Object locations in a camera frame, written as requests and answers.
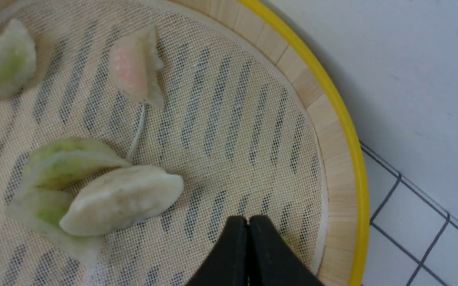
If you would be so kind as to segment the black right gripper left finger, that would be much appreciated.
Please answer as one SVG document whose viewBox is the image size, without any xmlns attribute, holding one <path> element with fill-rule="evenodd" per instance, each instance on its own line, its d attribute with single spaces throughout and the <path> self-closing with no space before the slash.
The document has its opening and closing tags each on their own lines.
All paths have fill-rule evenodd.
<svg viewBox="0 0 458 286">
<path fill-rule="evenodd" d="M 246 286 L 247 244 L 246 218 L 229 216 L 213 249 L 187 285 Z"/>
</svg>

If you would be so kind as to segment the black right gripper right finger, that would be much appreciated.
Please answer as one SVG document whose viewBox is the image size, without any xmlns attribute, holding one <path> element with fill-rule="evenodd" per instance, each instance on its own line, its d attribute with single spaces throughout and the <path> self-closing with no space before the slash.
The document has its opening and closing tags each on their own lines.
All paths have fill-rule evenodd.
<svg viewBox="0 0 458 286">
<path fill-rule="evenodd" d="M 322 282 L 296 257 L 269 217 L 248 223 L 250 286 L 321 286 Z"/>
</svg>

